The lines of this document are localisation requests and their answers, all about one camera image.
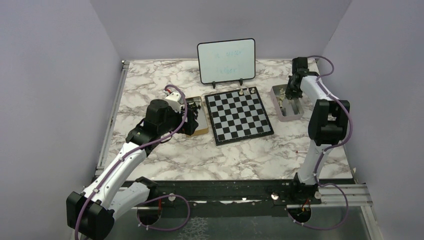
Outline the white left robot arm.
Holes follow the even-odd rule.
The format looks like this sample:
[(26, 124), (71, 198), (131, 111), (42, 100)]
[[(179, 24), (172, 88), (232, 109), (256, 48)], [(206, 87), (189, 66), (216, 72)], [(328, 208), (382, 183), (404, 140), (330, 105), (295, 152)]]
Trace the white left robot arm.
[(145, 117), (125, 138), (119, 153), (82, 192), (71, 192), (66, 199), (67, 225), (74, 230), (76, 240), (103, 240), (115, 221), (137, 204), (152, 205), (157, 191), (143, 183), (133, 183), (124, 191), (120, 188), (134, 169), (150, 153), (174, 134), (192, 135), (198, 127), (201, 107), (186, 99), (154, 99)]

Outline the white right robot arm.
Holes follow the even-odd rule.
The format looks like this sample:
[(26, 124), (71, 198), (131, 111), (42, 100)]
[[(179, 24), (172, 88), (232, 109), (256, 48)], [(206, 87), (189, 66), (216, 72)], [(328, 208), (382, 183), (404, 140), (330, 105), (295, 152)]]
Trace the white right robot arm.
[(317, 72), (305, 68), (296, 70), (289, 77), (285, 95), (289, 100), (306, 95), (314, 102), (307, 129), (309, 149), (288, 190), (291, 202), (303, 204), (314, 197), (329, 153), (347, 135), (350, 103), (335, 97)]

